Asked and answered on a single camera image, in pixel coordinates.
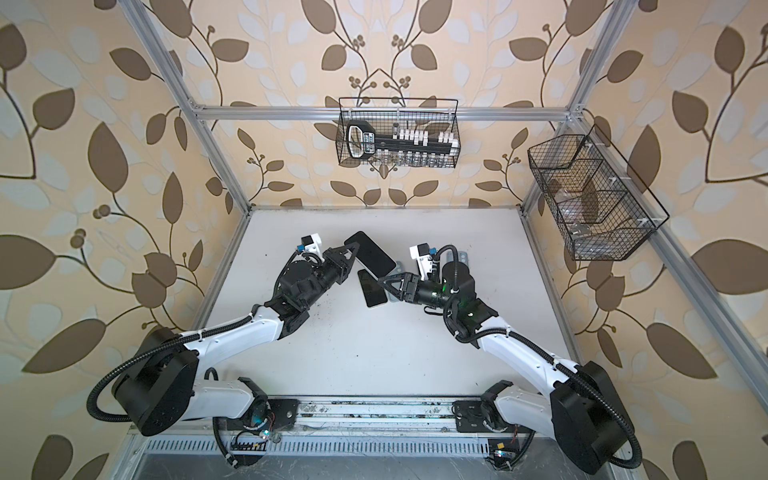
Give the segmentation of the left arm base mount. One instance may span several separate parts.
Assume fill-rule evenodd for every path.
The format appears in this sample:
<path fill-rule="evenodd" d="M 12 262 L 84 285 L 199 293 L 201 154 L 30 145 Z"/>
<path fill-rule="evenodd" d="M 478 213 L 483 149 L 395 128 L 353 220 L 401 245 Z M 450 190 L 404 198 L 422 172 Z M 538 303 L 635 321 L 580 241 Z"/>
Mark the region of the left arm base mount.
<path fill-rule="evenodd" d="M 257 463 L 259 455 L 248 452 L 265 452 L 268 443 L 277 444 L 280 430 L 291 428 L 298 418 L 298 399 L 272 399 L 252 379 L 239 377 L 236 386 L 244 387 L 249 403 L 236 417 L 212 418 L 212 432 L 216 447 L 226 463 L 233 469 Z"/>

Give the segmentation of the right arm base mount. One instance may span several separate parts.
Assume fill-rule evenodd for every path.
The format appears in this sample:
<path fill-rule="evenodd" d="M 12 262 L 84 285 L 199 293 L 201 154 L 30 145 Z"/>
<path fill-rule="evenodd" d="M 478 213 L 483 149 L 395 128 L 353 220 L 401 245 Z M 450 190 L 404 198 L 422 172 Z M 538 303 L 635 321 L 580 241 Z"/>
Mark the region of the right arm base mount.
<path fill-rule="evenodd" d="M 459 433 L 498 433 L 503 438 L 488 441 L 485 461 L 496 471 L 511 472 L 523 460 L 533 443 L 536 432 L 504 420 L 495 405 L 500 393 L 513 383 L 501 380 L 488 388 L 478 399 L 456 400 L 451 406 Z"/>

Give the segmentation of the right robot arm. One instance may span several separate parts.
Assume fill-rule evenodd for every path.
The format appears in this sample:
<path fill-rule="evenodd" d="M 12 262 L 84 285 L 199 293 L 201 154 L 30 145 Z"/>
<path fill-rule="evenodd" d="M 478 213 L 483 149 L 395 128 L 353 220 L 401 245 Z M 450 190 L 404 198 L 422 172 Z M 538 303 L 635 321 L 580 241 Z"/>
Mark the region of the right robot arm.
<path fill-rule="evenodd" d="M 629 414 L 605 369 L 558 356 L 522 335 L 476 293 L 453 245 L 412 247 L 418 272 L 393 273 L 379 285 L 398 300 L 441 315 L 452 337 L 504 362 L 534 387 L 499 381 L 482 398 L 488 429 L 519 425 L 553 439 L 587 474 L 603 465 L 633 470 L 643 451 Z"/>

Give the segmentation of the black phone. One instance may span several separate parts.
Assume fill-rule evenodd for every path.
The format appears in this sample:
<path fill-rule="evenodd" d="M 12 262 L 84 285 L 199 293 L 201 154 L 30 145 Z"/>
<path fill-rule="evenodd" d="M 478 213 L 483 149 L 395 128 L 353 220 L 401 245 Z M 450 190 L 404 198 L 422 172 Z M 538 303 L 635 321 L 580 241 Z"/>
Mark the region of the black phone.
<path fill-rule="evenodd" d="M 344 244 L 358 245 L 356 258 L 375 278 L 385 277 L 396 269 L 396 262 L 363 231 L 352 234 Z"/>
<path fill-rule="evenodd" d="M 357 277 L 368 308 L 373 308 L 388 302 L 386 291 L 378 284 L 377 279 L 370 274 L 367 269 L 360 269 L 357 272 Z"/>

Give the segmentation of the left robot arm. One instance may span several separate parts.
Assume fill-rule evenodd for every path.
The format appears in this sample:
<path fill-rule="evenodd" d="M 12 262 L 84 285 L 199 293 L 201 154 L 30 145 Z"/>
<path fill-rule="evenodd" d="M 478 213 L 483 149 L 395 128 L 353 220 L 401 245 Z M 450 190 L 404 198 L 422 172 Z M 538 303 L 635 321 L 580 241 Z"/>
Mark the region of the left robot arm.
<path fill-rule="evenodd" d="M 358 250 L 356 242 L 322 254 L 302 246 L 281 270 L 271 299 L 244 317 L 183 334 L 153 331 L 132 358 L 97 382 L 87 397 L 87 412 L 102 422 L 130 422 L 146 437 L 180 421 L 205 418 L 238 420 L 252 430 L 269 426 L 267 394 L 248 377 L 225 381 L 213 368 L 295 333 L 311 306 L 348 278 Z"/>

